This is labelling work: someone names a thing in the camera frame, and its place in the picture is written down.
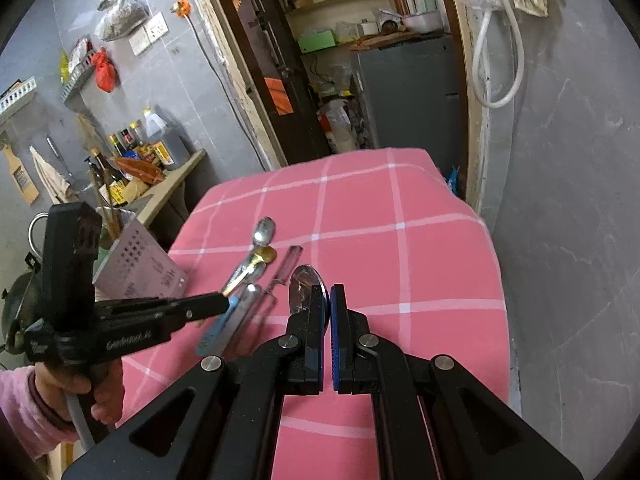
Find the left hand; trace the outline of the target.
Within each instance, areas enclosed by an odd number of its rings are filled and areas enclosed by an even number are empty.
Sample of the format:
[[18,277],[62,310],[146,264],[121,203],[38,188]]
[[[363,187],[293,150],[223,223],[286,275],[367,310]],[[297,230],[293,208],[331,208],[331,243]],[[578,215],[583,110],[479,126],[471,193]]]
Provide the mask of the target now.
[[92,384],[91,380],[70,368],[50,367],[44,363],[35,365],[35,388],[47,406],[66,422],[70,422],[66,394],[93,395],[91,415],[104,425],[114,425],[122,418],[125,388],[122,383],[122,361],[111,362],[105,377]]

